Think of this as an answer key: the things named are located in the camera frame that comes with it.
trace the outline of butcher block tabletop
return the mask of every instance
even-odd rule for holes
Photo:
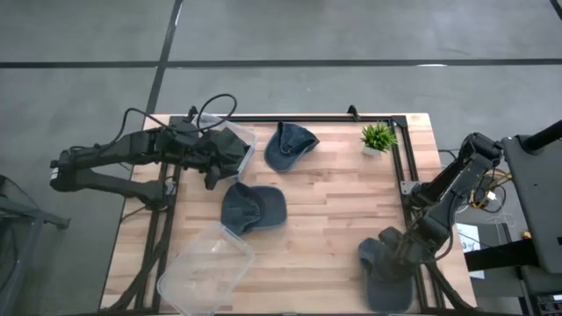
[[[431,181],[442,167],[429,115],[394,115],[407,117],[418,175],[421,181]],[[169,121],[169,115],[155,116],[162,122]],[[364,302],[357,246],[365,238],[377,238],[389,226],[405,229],[392,152],[379,157],[361,153],[361,128],[374,123],[297,123],[314,133],[320,144],[284,174],[270,169],[263,159],[277,124],[236,124],[250,128],[258,136],[256,151],[242,181],[249,186],[279,188],[285,194],[288,217],[279,228],[242,236],[253,248],[256,259],[219,312],[371,312]],[[157,125],[148,119],[144,128],[152,127]],[[402,166],[408,175],[404,144],[397,134]],[[160,165],[156,164],[135,166],[132,180],[155,180],[159,171]],[[220,220],[221,202],[233,181],[221,180],[214,190],[206,190],[203,178],[196,170],[182,171],[167,264],[182,253],[201,229]],[[140,207],[140,201],[128,199],[123,215]],[[114,303],[137,274],[149,220],[150,212],[142,211],[120,225],[101,307]],[[463,250],[456,234],[455,237],[453,249],[438,265],[461,297],[476,305]],[[429,305],[435,305],[428,274],[424,272],[423,276]],[[154,282],[153,275],[148,280],[147,305]],[[419,311],[414,297],[409,312]],[[163,300],[160,312],[176,311]]]

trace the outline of white pot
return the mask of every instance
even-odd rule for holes
[[[378,156],[382,155],[383,152],[381,152],[380,150],[369,148],[369,147],[365,146],[365,147],[363,147],[363,154],[368,154],[368,155],[371,155],[371,156],[378,157]]]

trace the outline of concrete floor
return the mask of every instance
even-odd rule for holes
[[[172,5],[0,0],[0,62],[158,61]],[[186,0],[170,59],[559,58],[560,28],[548,0]],[[48,163],[69,146],[111,140],[126,108],[146,108],[154,77],[153,68],[0,68],[0,173],[72,218],[66,232],[46,229],[18,315],[97,309],[123,198],[57,193]],[[560,87],[562,66],[168,69],[155,111],[186,112],[230,92],[240,113],[343,112],[350,104],[428,112],[438,146],[457,148],[474,131],[499,139],[561,119]],[[132,116],[127,130],[140,127]],[[516,238],[525,223],[513,188],[508,194]]]

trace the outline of clear plastic container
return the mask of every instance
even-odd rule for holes
[[[246,242],[213,223],[166,269],[158,292],[182,315],[212,316],[231,298],[254,258]]]
[[[201,128],[210,126],[212,124],[216,124],[222,119],[212,114],[204,113],[204,112],[199,115],[201,115],[201,120],[199,121],[199,127]],[[197,119],[198,119],[198,115],[196,115],[195,118],[193,119],[193,123],[197,122]],[[234,180],[241,181],[243,178],[244,168],[246,168],[250,158],[252,157],[254,151],[256,150],[257,134],[252,132],[249,128],[239,126],[229,121],[224,121],[222,124],[215,126],[212,129],[216,131],[221,131],[225,127],[230,128],[230,130],[233,131],[236,134],[236,136],[240,137],[241,140],[244,140],[244,142],[246,142],[246,144],[249,145],[249,150],[244,156],[244,159],[242,160],[240,167],[238,167],[238,175],[231,176],[234,178]]]

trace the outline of denim cap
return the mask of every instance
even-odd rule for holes
[[[377,261],[393,256],[390,252],[392,250],[388,246],[372,238],[359,244],[365,301],[374,312],[405,312],[414,299],[412,276],[386,281],[375,269]]]
[[[277,172],[287,172],[299,158],[320,141],[304,127],[279,122],[277,130],[265,148],[265,162]]]
[[[287,203],[278,188],[235,183],[222,200],[220,222],[238,236],[275,228],[286,220]]]

